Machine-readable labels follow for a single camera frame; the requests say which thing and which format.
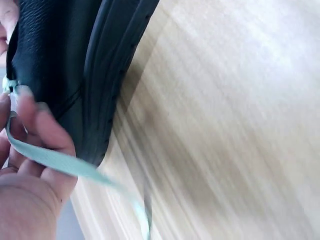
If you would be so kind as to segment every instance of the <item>fingernail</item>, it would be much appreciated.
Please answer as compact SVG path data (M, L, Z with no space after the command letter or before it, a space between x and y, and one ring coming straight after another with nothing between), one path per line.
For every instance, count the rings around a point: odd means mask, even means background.
M45 111L48 114L52 115L52 112L51 112L49 106L45 102L43 102L43 101L37 102L36 105L37 105L37 109L38 109L39 112L40 111Z
M19 97L21 97L21 96L33 97L34 96L31 89L26 85L18 85L15 87L14 90Z

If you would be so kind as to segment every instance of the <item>light wood floor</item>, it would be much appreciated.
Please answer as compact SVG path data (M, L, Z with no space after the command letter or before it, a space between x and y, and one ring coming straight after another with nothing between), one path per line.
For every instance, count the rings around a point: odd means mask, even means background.
M154 240L319 240L320 1L160 0L100 170L150 191ZM111 189L72 202L86 239L141 239Z

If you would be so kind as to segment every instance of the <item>textured leather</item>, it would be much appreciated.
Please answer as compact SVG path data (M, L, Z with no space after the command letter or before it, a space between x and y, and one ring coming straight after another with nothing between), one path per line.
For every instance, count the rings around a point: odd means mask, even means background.
M101 0L20 0L9 45L12 78L31 88L82 147L81 85Z
M122 79L159 0L20 0L7 77L31 88L78 157L106 153Z

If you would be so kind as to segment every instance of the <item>zipper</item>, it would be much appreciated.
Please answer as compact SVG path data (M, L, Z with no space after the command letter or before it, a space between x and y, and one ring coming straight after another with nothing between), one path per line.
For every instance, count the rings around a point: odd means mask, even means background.
M18 29L19 24L17 23L12 33L6 54L6 75L2 80L2 88L4 92L13 93L15 92L16 86L19 85L16 71L12 63L18 47Z

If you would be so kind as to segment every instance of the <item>zipper pull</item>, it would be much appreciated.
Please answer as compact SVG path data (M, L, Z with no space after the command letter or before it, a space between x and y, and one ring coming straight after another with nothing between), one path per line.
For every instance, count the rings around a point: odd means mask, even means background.
M7 74L4 76L2 80L2 88L4 93L13 93L15 92L15 88L18 85L17 80L9 80L7 78Z

